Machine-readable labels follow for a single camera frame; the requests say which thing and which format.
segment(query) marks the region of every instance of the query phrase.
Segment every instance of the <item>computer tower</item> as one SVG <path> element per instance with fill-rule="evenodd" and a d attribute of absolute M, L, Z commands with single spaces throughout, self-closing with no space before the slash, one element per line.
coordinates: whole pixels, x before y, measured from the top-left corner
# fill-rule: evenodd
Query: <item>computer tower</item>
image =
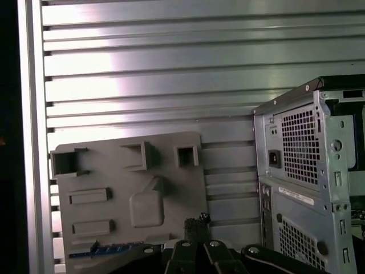
<path fill-rule="evenodd" d="M 322 76 L 253 110 L 263 244 L 333 274 L 361 273 L 364 89 Z"/>

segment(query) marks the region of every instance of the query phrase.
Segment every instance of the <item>white label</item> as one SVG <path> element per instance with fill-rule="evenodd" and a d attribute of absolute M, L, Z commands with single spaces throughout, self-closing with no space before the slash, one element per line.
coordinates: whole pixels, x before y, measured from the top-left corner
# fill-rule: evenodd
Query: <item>white label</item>
<path fill-rule="evenodd" d="M 279 192 L 281 192 L 281 193 L 283 193 L 287 196 L 290 196 L 292 198 L 295 198 L 299 201 L 305 202 L 306 204 L 310 204 L 311 206 L 314 206 L 314 200 L 311 199 L 311 198 L 305 197 L 303 195 L 300 195 L 298 193 L 295 193 L 291 190 L 287 190 L 287 189 L 282 188 L 282 187 L 279 187 Z"/>

